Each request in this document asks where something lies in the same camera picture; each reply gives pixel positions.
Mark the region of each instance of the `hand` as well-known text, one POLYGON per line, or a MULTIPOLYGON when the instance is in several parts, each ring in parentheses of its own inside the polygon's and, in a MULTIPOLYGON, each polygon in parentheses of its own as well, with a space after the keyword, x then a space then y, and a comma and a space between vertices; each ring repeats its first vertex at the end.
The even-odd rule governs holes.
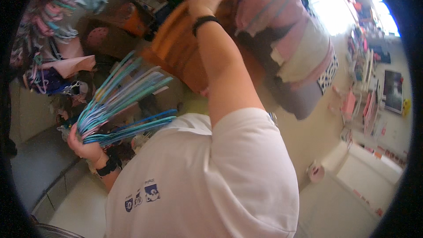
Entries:
POLYGON ((100 147, 98 142, 93 142, 89 144, 82 144, 77 138, 77 124, 73 124, 71 132, 68 136, 68 145, 75 152, 75 154, 81 158, 86 158, 90 160, 93 164, 98 162, 103 163, 104 160, 107 161, 108 157, 103 152, 103 149, 100 147))
POLYGON ((188 0, 189 13, 193 20, 202 16, 214 16, 222 0, 188 0))

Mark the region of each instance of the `white floor tile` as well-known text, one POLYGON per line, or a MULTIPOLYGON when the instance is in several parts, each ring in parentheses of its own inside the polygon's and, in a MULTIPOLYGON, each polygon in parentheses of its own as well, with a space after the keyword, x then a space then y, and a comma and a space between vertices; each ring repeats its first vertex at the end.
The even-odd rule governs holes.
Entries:
POLYGON ((91 174, 83 177, 57 209, 50 225, 85 238, 103 238, 107 192, 96 180, 91 174))

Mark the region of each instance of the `black hair tie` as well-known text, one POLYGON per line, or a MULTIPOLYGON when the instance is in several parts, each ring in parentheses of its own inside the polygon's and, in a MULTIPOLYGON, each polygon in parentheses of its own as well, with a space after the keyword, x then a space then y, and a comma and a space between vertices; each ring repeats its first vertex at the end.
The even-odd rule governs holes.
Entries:
POLYGON ((201 25, 203 25, 204 23, 209 22, 209 21, 217 22, 220 26, 222 25, 222 24, 220 24, 219 20, 215 16, 203 16, 203 17, 199 17, 196 20, 196 22, 194 23, 194 25, 193 25, 193 35, 195 37, 197 37, 197 30, 198 30, 198 28, 201 25))

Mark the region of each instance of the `person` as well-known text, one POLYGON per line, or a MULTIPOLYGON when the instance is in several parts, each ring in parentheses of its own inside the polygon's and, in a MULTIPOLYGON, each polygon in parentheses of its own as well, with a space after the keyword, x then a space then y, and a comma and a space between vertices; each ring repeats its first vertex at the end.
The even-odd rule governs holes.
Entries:
MULTIPOLYGON (((214 16, 222 0, 189 0, 193 21, 214 16)), ((299 191, 279 129, 253 87, 237 46, 218 22, 198 26, 209 80, 209 117, 185 114, 156 132, 109 190, 107 237, 293 237, 299 191)), ((75 153, 104 169, 98 143, 75 153)))

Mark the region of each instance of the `stuffed animal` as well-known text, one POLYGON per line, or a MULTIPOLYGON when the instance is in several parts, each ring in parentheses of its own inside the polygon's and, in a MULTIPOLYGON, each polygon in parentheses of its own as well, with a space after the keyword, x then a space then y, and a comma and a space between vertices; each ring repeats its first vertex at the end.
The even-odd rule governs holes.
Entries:
POLYGON ((409 98, 404 99, 402 103, 402 115, 404 117, 408 115, 408 113, 410 112, 410 108, 411 108, 411 99, 409 98))

